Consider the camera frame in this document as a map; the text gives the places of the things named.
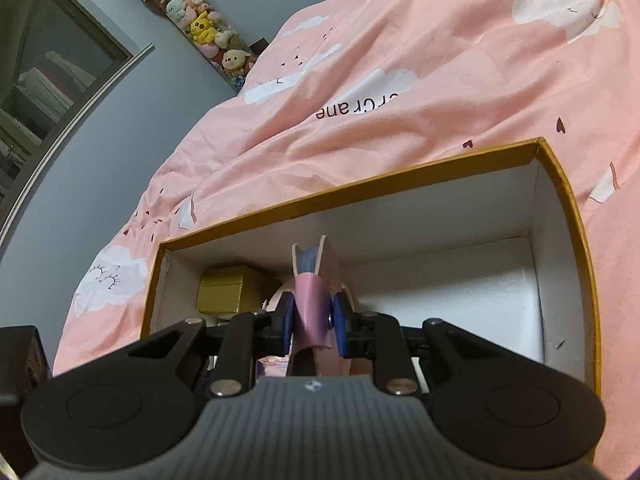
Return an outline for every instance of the small gold box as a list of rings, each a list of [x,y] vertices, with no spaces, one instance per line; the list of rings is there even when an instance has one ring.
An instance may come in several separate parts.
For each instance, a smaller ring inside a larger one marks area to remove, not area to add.
[[[198,312],[228,319],[262,307],[281,283],[247,266],[207,269],[200,281]]]

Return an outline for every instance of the pink bedsheet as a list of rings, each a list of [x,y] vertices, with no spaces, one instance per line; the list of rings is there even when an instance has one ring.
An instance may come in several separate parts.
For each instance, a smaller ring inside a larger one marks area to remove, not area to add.
[[[244,91],[159,168],[82,279],[55,373],[138,338],[161,240],[465,150],[544,136],[593,252],[607,429],[640,463],[638,0],[329,0],[297,12]]]

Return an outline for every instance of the pink blanket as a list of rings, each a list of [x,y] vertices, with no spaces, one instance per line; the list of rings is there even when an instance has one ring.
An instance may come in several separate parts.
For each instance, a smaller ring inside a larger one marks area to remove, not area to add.
[[[297,12],[243,92],[159,168],[78,286],[54,371],[138,338],[161,240],[443,156],[545,136],[593,253],[607,429],[640,463],[638,0],[329,0]]]

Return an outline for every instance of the gray blue wall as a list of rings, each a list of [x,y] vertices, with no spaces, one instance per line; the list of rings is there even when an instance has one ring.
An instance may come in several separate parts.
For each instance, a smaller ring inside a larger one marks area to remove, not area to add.
[[[127,221],[156,168],[231,89],[166,19],[139,0],[79,0],[132,52],[156,49],[91,113],[24,207],[0,260],[0,326],[35,324],[52,361],[71,297]],[[211,0],[252,43],[322,0]],[[174,102],[175,85],[189,97]]]

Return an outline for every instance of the open box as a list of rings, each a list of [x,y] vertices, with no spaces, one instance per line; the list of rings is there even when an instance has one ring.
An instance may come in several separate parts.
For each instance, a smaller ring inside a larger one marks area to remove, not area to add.
[[[292,275],[328,235],[355,310],[441,317],[599,393],[593,269],[571,187],[544,139],[446,158],[302,197],[163,242],[142,335],[196,310],[209,267]]]

